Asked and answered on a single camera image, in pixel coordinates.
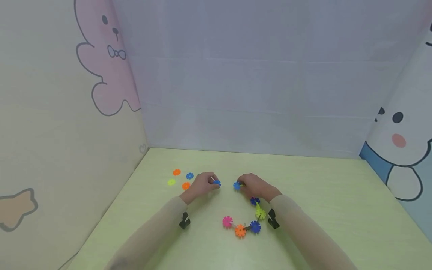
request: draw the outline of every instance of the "forearm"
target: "forearm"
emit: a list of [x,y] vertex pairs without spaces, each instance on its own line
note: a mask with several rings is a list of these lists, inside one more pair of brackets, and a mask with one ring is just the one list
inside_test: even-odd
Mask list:
[[172,198],[126,240],[104,270],[136,270],[143,267],[168,232],[178,226],[186,208],[180,197]]
[[336,242],[290,198],[279,195],[270,201],[281,227],[313,270],[357,269]]

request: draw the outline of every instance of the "wall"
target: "wall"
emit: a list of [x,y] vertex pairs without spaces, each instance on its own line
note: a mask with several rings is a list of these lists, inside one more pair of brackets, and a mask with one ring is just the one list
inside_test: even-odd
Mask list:
[[142,159],[140,106],[109,2],[6,1],[0,37],[0,269],[57,270]]
[[337,158],[358,158],[430,10],[429,0],[113,2],[151,146]]
[[427,33],[380,109],[360,153],[432,240],[432,34]]

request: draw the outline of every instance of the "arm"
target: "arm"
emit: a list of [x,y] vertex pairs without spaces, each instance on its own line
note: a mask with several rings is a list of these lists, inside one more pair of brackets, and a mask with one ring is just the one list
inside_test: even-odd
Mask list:
[[213,180],[218,178],[212,172],[199,174],[188,190],[169,200],[126,240],[104,270],[137,270],[144,267],[165,236],[178,228],[187,206],[197,197],[219,188]]
[[289,197],[278,195],[270,201],[278,223],[312,269],[355,270],[347,254]]
[[335,241],[289,197],[254,174],[242,175],[238,182],[248,197],[270,203],[278,223],[289,234],[309,266],[314,270],[356,270]]
[[145,265],[158,250],[164,236],[176,229],[186,208],[180,197],[169,200],[126,240],[104,270],[135,270],[140,264]]

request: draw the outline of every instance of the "pink snowflake piece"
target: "pink snowflake piece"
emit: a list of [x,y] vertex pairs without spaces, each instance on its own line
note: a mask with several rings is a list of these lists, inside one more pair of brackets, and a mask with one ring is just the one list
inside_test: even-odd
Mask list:
[[231,228],[232,227],[232,217],[230,217],[230,216],[224,217],[222,219],[222,225],[227,229]]

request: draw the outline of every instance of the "black clip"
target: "black clip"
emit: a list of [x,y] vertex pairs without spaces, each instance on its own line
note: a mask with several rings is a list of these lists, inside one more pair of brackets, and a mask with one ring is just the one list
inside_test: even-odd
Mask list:
[[280,227],[280,225],[279,225],[279,223],[277,223],[277,221],[276,221],[276,213],[274,212],[273,209],[270,210],[270,212],[269,212],[269,216],[270,216],[270,218],[268,219],[269,224],[273,227],[273,229],[276,230],[277,228]]
[[186,229],[186,227],[188,227],[190,223],[191,223],[191,220],[189,219],[189,215],[186,212],[184,212],[183,217],[182,217],[182,221],[179,224],[180,228]]

